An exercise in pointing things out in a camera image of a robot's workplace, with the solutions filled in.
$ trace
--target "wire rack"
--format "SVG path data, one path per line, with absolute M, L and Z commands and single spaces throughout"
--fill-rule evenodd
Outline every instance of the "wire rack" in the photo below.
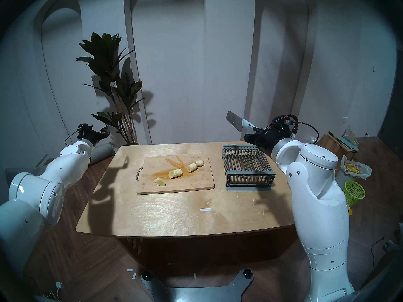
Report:
M 229 191 L 270 190 L 276 173 L 266 156 L 252 145 L 223 145 L 222 159 Z

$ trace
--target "cutting board handle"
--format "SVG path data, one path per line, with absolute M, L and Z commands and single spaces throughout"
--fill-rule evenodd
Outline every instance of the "cutting board handle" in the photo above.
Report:
M 140 174 L 140 171 L 143 169 L 143 167 L 140 167 L 138 170 L 137 170 L 137 175 L 136 175 L 136 181 L 139 181 L 139 174 Z

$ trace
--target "plastic bottle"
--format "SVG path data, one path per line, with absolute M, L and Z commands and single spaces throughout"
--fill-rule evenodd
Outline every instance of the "plastic bottle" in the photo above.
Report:
M 347 136 L 347 135 L 350 133 L 350 127 L 351 127 L 351 124 L 349 124 L 349 125 L 347 126 L 347 128 L 344 130 L 344 133 L 343 133 L 342 136 Z

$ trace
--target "plastic bag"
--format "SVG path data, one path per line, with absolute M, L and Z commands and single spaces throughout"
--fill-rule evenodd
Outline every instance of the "plastic bag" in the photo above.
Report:
M 360 168 L 361 173 L 346 172 L 346 167 L 344 165 L 345 163 L 347 164 L 352 163 L 354 165 L 357 165 Z M 350 175 L 353 178 L 362 178 L 364 180 L 370 177 L 372 173 L 372 169 L 369 166 L 356 161 L 347 160 L 347 157 L 345 155 L 343 155 L 343 158 L 341 158 L 340 169 L 341 171 L 343 171 L 345 175 Z

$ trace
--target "banana slice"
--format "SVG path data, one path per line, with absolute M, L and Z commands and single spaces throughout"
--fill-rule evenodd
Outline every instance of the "banana slice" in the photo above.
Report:
M 168 173 L 168 176 L 170 178 L 175 178 L 175 177 L 178 177 L 178 176 L 181 176 L 181 175 L 182 175 L 182 170 L 181 169 L 176 169 L 176 170 L 173 170 L 173 171 Z
M 163 180 L 162 178 L 156 178 L 156 179 L 154 180 L 154 182 L 155 182 L 158 186 L 165 186 L 165 185 L 166 185 L 165 182 L 164 182 L 164 180 Z
M 204 165 L 203 160 L 193 160 L 193 163 L 196 164 L 198 167 L 201 167 L 202 165 Z
M 191 163 L 191 164 L 189 164 L 188 166 L 187 166 L 187 170 L 189 171 L 189 172 L 192 172 L 192 171 L 194 171 L 194 170 L 196 170 L 197 169 L 197 165 L 195 164 L 195 163 Z

